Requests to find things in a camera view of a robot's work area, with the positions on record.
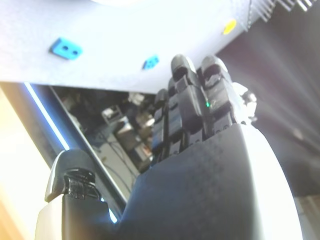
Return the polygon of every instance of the blue tile with holes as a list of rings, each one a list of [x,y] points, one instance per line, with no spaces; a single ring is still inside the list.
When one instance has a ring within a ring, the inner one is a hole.
[[[157,55],[149,57],[147,60],[145,60],[143,64],[143,69],[145,70],[153,69],[158,63],[159,63],[159,58]]]
[[[60,37],[51,47],[51,51],[65,59],[74,60],[82,54],[82,48],[73,42]]]

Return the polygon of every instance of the blue light strip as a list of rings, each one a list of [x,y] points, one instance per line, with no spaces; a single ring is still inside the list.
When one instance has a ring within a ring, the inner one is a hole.
[[[25,82],[24,85],[26,86],[26,89],[29,91],[29,93],[30,93],[31,97],[33,98],[35,104],[38,106],[38,108],[42,112],[44,118],[46,119],[46,121],[48,122],[50,127],[52,128],[54,134],[59,139],[59,141],[62,144],[63,148],[66,151],[69,150],[70,149],[69,145],[67,144],[66,140],[64,139],[64,137],[62,136],[62,134],[58,130],[58,128],[55,125],[54,121],[52,121],[52,119],[51,119],[50,115],[48,114],[47,110],[45,109],[45,107],[43,106],[42,102],[38,98],[35,90],[32,88],[32,86],[28,82]]]

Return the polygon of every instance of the led light strip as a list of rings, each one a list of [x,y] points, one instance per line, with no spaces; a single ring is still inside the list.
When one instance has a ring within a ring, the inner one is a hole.
[[[44,118],[46,119],[46,121],[50,125],[50,127],[53,130],[54,134],[58,138],[59,142],[61,143],[63,148],[66,151],[68,151],[70,149],[69,145],[67,144],[66,140],[64,139],[64,137],[62,136],[62,134],[58,130],[58,128],[55,125],[54,121],[51,119],[51,117],[50,117],[49,113],[47,112],[47,110],[45,109],[44,105],[42,104],[42,102],[38,98],[35,90],[32,88],[32,86],[31,86],[31,84],[29,82],[25,82],[24,85],[25,85],[26,89],[28,90],[28,92],[30,93],[31,97],[33,98],[35,104],[40,109],[40,111],[43,114]],[[110,208],[109,208],[109,215],[110,215],[111,221],[115,224],[118,220],[117,220],[116,216],[114,215],[114,213],[111,211]]]

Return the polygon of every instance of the back of robotic hand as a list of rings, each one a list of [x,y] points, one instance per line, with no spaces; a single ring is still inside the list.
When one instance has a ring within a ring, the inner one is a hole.
[[[118,238],[302,240],[294,199],[223,62],[198,73],[177,55],[155,98],[153,160],[139,176]]]

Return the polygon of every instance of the yellow disc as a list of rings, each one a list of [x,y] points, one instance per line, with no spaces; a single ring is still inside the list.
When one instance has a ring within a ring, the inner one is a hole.
[[[237,21],[235,19],[230,20],[224,27],[223,34],[229,34],[233,29],[235,29]]]

